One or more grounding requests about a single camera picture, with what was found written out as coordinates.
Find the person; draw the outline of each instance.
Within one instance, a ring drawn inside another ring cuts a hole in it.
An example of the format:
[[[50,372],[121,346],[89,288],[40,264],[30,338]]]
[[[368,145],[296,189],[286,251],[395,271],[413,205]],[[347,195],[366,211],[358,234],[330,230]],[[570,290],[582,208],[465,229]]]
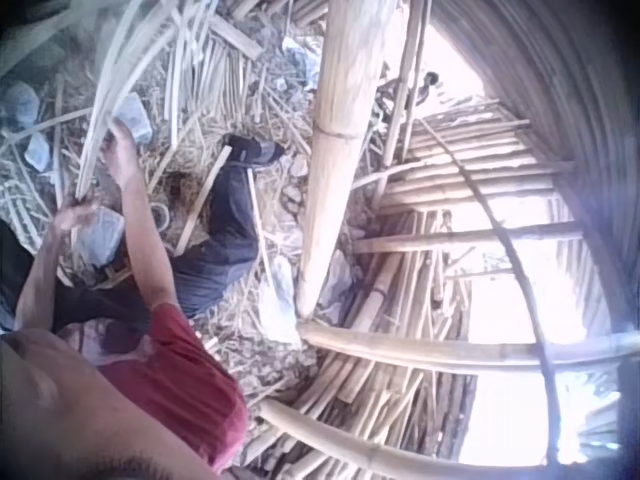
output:
[[[103,156],[122,192],[133,278],[109,290],[56,280],[65,235],[91,221],[93,205],[62,208],[35,259],[0,222],[0,324],[12,331],[0,342],[1,478],[212,478],[244,438],[243,395],[187,317],[219,302],[255,261],[246,169],[282,147],[230,137],[210,237],[170,259],[133,137],[117,120],[111,130]]]

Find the curved bamboo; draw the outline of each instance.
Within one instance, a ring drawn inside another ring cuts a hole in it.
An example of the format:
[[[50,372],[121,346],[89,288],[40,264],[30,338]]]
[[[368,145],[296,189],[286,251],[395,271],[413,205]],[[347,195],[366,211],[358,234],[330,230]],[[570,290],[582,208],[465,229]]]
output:
[[[356,438],[311,420],[274,400],[260,404],[260,416],[301,442],[371,472],[403,480],[546,478],[544,466],[480,467],[433,460]]]
[[[507,229],[513,240],[570,240],[582,238],[582,229],[577,222],[549,223]],[[395,235],[392,237],[367,238],[354,243],[355,253],[414,252],[430,250],[448,245],[482,245],[495,243],[498,238],[493,230],[469,232],[441,232],[429,235]]]
[[[314,111],[309,200],[296,306],[316,306],[360,160],[396,2],[331,0]]]
[[[393,365],[450,373],[538,372],[535,344],[479,344],[398,338],[381,333],[351,332],[312,324],[299,325],[312,345]],[[559,371],[582,371],[640,355],[640,332],[618,333],[572,345],[549,345]]]

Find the shoe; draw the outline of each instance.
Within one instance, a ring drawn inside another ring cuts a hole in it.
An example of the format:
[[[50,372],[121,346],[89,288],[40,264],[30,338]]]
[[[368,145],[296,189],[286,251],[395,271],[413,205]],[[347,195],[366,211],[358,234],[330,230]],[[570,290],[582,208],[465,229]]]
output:
[[[229,135],[226,144],[232,149],[226,165],[261,169],[277,162],[284,154],[284,148],[276,142],[259,142],[239,135]]]

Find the rock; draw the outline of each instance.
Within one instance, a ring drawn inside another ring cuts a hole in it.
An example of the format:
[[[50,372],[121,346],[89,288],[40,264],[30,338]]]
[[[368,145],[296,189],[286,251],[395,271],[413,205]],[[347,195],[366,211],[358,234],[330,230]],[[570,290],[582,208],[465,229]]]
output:
[[[284,193],[287,197],[293,200],[295,203],[302,202],[302,192],[295,185],[287,185],[282,189],[282,193]]]
[[[0,116],[7,117],[13,126],[31,128],[38,119],[40,99],[24,82],[16,82],[0,96]]]
[[[284,256],[278,255],[271,262],[271,274],[273,285],[269,285],[264,275],[258,289],[258,311],[262,330],[269,340],[301,347],[302,342],[296,330],[291,264]]]
[[[40,132],[31,135],[29,147],[24,152],[24,159],[38,172],[44,172],[51,163],[51,148],[47,139]]]
[[[293,164],[289,167],[289,174],[296,177],[305,177],[309,175],[309,163],[304,155],[296,155]]]
[[[331,259],[329,273],[325,280],[319,304],[322,308],[328,308],[338,302],[344,293],[351,287],[351,266],[341,250],[336,250]]]
[[[120,105],[116,117],[124,122],[131,130],[131,134],[138,145],[144,145],[151,141],[153,128],[147,115],[147,111],[142,105],[140,95],[133,92],[127,95]]]
[[[80,228],[77,247],[83,260],[103,267],[113,260],[124,233],[124,217],[100,207],[93,224]]]

